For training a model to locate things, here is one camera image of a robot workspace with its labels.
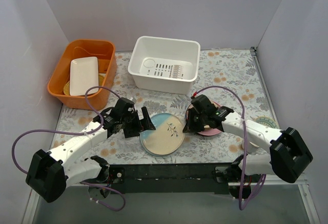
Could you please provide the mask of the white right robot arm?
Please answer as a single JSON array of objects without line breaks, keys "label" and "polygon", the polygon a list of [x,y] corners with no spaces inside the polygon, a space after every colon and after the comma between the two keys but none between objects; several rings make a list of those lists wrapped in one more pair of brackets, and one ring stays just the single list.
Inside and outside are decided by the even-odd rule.
[{"label": "white right robot arm", "polygon": [[294,128],[280,130],[244,120],[228,107],[215,107],[205,95],[192,98],[191,105],[183,133],[198,133],[209,126],[242,137],[245,143],[252,142],[266,151],[265,155],[242,155],[234,160],[231,170],[236,181],[245,181],[250,175],[269,174],[294,183],[313,160]]}]

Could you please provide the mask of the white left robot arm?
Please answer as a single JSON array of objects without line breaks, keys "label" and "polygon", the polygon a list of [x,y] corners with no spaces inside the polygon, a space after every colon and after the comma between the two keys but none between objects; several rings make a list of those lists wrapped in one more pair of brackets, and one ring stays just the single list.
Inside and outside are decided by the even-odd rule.
[{"label": "white left robot arm", "polygon": [[123,131],[125,138],[137,137],[146,130],[155,130],[146,107],[139,118],[134,102],[120,98],[114,107],[98,113],[81,134],[49,151],[38,150],[32,157],[26,183],[46,202],[57,200],[66,188],[87,181],[104,184],[109,180],[109,163],[92,156],[83,162],[76,161],[113,134]]}]

